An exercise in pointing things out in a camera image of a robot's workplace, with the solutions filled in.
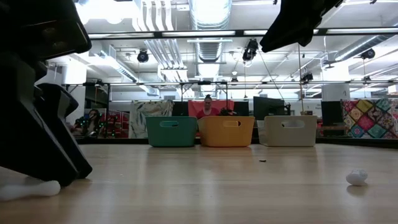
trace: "green basket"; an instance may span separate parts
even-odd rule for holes
[[[195,117],[147,117],[149,144],[153,147],[192,147],[197,133]]]

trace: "desk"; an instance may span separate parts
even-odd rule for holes
[[[0,202],[0,223],[398,223],[394,149],[81,148],[88,179],[58,196]],[[354,168],[369,186],[348,185]],[[0,168],[0,184],[24,178]]]

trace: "beige basket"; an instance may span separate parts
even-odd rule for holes
[[[266,146],[315,145],[317,116],[266,116],[264,123]]]

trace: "white egg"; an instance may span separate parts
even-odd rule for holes
[[[366,185],[365,180],[368,178],[368,173],[362,169],[353,169],[347,176],[346,180],[348,183],[354,186]]]

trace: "red shirt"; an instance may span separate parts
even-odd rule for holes
[[[211,108],[210,114],[205,114],[205,111],[201,110],[198,112],[197,118],[200,119],[205,116],[217,116],[217,115],[219,115],[219,113],[220,113],[220,111],[218,111],[218,109],[216,109],[216,108]]]

